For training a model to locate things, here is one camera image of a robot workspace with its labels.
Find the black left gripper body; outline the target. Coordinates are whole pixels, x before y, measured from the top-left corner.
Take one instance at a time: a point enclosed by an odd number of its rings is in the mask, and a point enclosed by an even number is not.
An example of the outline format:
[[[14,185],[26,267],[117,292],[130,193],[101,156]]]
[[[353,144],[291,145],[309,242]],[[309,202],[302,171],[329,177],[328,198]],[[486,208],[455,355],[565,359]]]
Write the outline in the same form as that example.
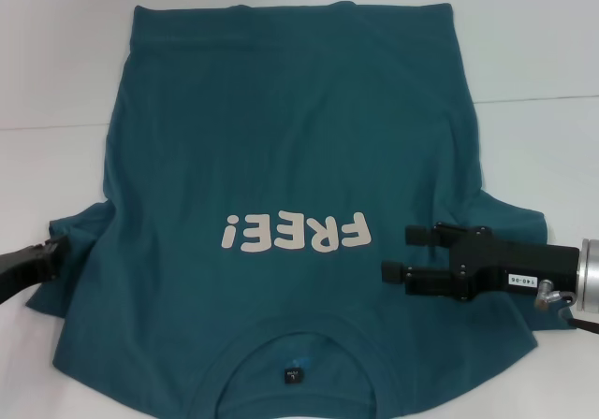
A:
[[[0,304],[26,288],[50,279],[50,246],[38,244],[0,254]]]

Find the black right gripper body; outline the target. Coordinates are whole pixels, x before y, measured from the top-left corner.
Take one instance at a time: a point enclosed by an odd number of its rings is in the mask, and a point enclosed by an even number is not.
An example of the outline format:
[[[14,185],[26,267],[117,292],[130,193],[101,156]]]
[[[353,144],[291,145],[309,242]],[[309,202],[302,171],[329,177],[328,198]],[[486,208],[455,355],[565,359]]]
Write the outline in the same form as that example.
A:
[[[449,295],[471,300],[486,292],[536,296],[543,281],[557,291],[577,290],[579,249],[501,239],[468,229],[449,247]]]

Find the teal t-shirt with FREE print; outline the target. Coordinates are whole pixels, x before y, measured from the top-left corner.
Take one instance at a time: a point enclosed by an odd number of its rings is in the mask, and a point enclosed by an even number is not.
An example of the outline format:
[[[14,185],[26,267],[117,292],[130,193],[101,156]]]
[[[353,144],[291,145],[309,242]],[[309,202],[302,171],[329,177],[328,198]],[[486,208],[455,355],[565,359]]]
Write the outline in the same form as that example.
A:
[[[408,296],[381,263],[444,265],[409,224],[541,214],[482,190],[450,5],[137,7],[101,204],[29,300],[66,376],[160,419],[393,419],[536,345],[510,296]]]

